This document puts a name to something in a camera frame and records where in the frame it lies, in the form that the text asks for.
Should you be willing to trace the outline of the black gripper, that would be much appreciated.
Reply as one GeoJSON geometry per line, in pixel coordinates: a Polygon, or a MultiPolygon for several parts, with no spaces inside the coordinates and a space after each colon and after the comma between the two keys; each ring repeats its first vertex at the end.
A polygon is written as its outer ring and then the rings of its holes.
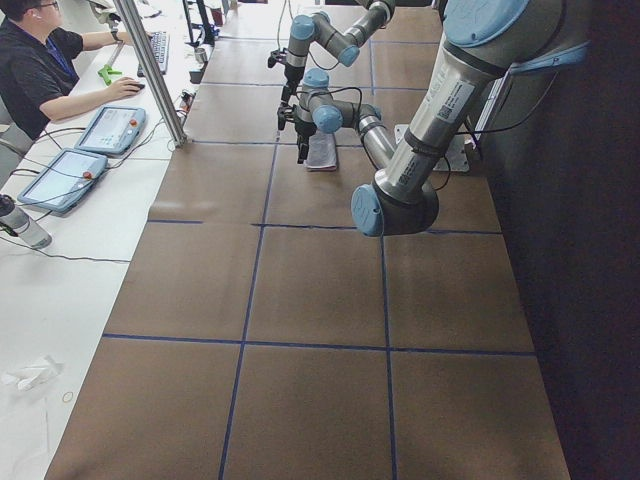
{"type": "Polygon", "coordinates": [[[303,164],[308,158],[309,140],[316,134],[316,125],[313,121],[308,122],[301,117],[294,119],[294,125],[297,134],[297,163],[303,164]]]}
{"type": "Polygon", "coordinates": [[[282,88],[282,93],[280,98],[280,102],[282,105],[289,104],[291,96],[294,94],[293,88],[297,88],[304,77],[304,67],[286,64],[285,77],[286,77],[286,84],[282,88]]]}

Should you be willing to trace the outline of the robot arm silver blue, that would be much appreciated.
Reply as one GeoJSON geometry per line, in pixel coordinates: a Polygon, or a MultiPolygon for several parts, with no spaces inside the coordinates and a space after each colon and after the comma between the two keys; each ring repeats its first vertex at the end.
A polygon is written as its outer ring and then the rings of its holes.
{"type": "Polygon", "coordinates": [[[307,57],[313,43],[320,45],[340,65],[350,67],[358,58],[361,47],[393,18],[396,2],[392,0],[358,1],[366,12],[345,32],[338,31],[324,12],[300,14],[293,18],[286,48],[271,52],[268,67],[276,63],[284,66],[286,83],[281,105],[287,105],[300,85],[307,57]]]}
{"type": "Polygon", "coordinates": [[[365,1],[365,14],[346,32],[316,12],[293,19],[283,63],[281,106],[292,108],[299,158],[316,131],[354,129],[377,168],[351,200],[354,224],[366,236],[422,232],[435,221],[439,201],[428,178],[487,84],[508,73],[550,72],[581,62],[589,45],[590,1],[449,1],[428,91],[403,138],[396,141],[368,104],[337,101],[329,76],[306,66],[319,44],[350,66],[361,46],[392,19],[392,1],[365,1]]]}

